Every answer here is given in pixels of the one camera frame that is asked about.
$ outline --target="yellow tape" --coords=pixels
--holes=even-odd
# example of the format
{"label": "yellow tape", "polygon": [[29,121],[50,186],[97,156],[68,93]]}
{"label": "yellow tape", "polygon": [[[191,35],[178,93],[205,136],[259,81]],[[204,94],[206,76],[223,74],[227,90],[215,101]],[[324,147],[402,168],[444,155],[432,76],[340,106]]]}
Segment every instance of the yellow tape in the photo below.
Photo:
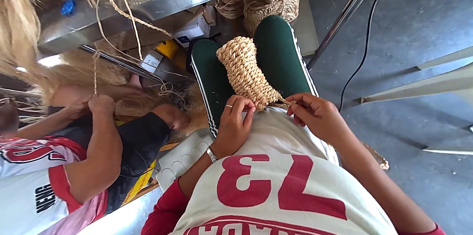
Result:
{"label": "yellow tape", "polygon": [[[154,160],[151,163],[150,167],[148,167],[146,170],[154,168],[155,165],[156,165],[156,160]],[[130,202],[133,199],[133,197],[135,197],[135,195],[137,195],[138,192],[146,186],[146,184],[148,183],[148,181],[151,178],[152,173],[153,173],[153,171],[150,171],[150,172],[148,172],[146,174],[143,174],[139,177],[138,181],[135,183],[133,188],[128,192],[125,200],[123,200],[123,203],[121,204],[122,206],[124,204],[127,204],[128,202]]]}

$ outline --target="wristwatch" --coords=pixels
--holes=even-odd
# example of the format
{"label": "wristwatch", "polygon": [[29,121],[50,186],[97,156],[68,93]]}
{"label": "wristwatch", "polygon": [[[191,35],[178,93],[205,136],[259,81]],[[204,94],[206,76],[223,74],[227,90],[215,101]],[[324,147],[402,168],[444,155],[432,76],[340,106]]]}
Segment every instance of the wristwatch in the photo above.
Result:
{"label": "wristwatch", "polygon": [[215,154],[213,154],[212,150],[210,149],[210,147],[207,148],[207,154],[209,155],[210,157],[210,160],[212,160],[212,163],[215,163],[217,161],[217,157],[215,156]]}

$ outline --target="red sleeve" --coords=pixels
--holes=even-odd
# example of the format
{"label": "red sleeve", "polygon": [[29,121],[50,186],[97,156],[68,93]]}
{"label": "red sleeve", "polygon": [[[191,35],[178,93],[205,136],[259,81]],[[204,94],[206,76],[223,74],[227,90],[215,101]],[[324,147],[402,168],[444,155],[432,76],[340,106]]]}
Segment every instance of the red sleeve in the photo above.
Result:
{"label": "red sleeve", "polygon": [[141,229],[141,235],[167,235],[174,230],[189,202],[189,198],[179,188],[178,182],[179,179],[176,179],[159,198]]}
{"label": "red sleeve", "polygon": [[399,235],[446,235],[445,232],[435,224],[435,229],[430,232],[425,233],[409,233],[409,232],[401,232],[398,231]]}
{"label": "red sleeve", "polygon": [[69,214],[79,209],[82,204],[70,193],[70,184],[66,176],[66,171],[64,170],[64,165],[50,167],[48,174],[49,182],[51,183],[54,193],[67,203]]}

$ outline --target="black cable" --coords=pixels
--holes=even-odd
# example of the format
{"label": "black cable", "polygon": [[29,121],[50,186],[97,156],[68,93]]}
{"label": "black cable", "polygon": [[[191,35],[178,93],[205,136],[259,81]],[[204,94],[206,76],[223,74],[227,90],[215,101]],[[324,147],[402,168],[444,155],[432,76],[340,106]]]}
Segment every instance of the black cable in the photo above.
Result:
{"label": "black cable", "polygon": [[355,75],[358,73],[358,71],[361,69],[361,67],[365,63],[366,55],[368,54],[368,46],[370,44],[371,21],[373,20],[373,13],[375,12],[375,8],[376,8],[377,3],[378,3],[378,0],[375,0],[373,2],[373,6],[371,7],[371,12],[370,12],[370,17],[368,18],[368,28],[367,28],[367,31],[366,31],[365,53],[363,54],[363,59],[361,59],[361,63],[359,64],[358,68],[355,70],[355,72],[352,74],[352,76],[348,79],[347,83],[345,84],[345,87],[343,87],[343,91],[341,91],[340,109],[338,110],[338,112],[341,112],[341,109],[343,108],[343,95],[345,93],[345,90],[346,90],[348,84],[353,79],[353,77],[355,77]]}
{"label": "black cable", "polygon": [[158,172],[157,169],[152,168],[152,169],[148,169],[148,170],[146,170],[145,172],[143,172],[143,173],[141,173],[141,174],[138,174],[138,175],[126,176],[126,175],[120,174],[120,176],[125,177],[125,178],[130,178],[130,179],[132,179],[132,178],[141,177],[141,176],[143,176],[144,174],[146,174],[146,173],[148,173],[148,172],[150,172],[150,171],[153,171],[153,170],[156,170],[156,172]]}
{"label": "black cable", "polygon": [[[146,160],[145,160],[145,158],[144,158],[138,151],[136,151],[136,150],[134,150],[134,151],[135,151],[135,153],[141,158],[141,160],[143,160],[143,163],[145,163],[145,166],[148,166],[148,165],[146,165]],[[120,176],[125,177],[125,178],[129,178],[129,179],[133,179],[133,178],[141,177],[141,176],[143,176],[144,174],[146,174],[146,173],[148,173],[148,172],[150,172],[150,171],[152,171],[152,170],[156,170],[156,172],[158,172],[157,169],[152,168],[152,169],[148,169],[147,171],[145,171],[145,172],[143,172],[143,173],[141,173],[141,174],[138,174],[138,175],[123,175],[123,174],[120,173]]]}

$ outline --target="hand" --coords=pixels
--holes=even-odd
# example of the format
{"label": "hand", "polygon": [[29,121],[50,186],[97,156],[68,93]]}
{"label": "hand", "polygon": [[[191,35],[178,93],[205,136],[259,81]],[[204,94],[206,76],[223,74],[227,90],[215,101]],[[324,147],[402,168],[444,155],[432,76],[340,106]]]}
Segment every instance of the hand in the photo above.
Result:
{"label": "hand", "polygon": [[294,94],[286,100],[297,102],[287,111],[288,116],[294,114],[295,124],[300,124],[302,127],[307,125],[315,136],[335,148],[344,145],[347,140],[356,138],[337,107],[331,102],[310,93]]}
{"label": "hand", "polygon": [[[233,155],[246,141],[250,134],[251,123],[256,108],[250,99],[232,95],[227,101],[222,117],[220,118],[219,134],[215,142],[210,146],[212,152],[218,159]],[[241,120],[241,113],[247,112],[246,117]]]}
{"label": "hand", "polygon": [[69,120],[76,120],[88,112],[88,102],[91,98],[92,96],[78,99],[63,108],[61,112],[65,114],[65,117],[67,117]]}
{"label": "hand", "polygon": [[88,105],[92,114],[113,115],[115,112],[115,101],[108,95],[94,95]]}

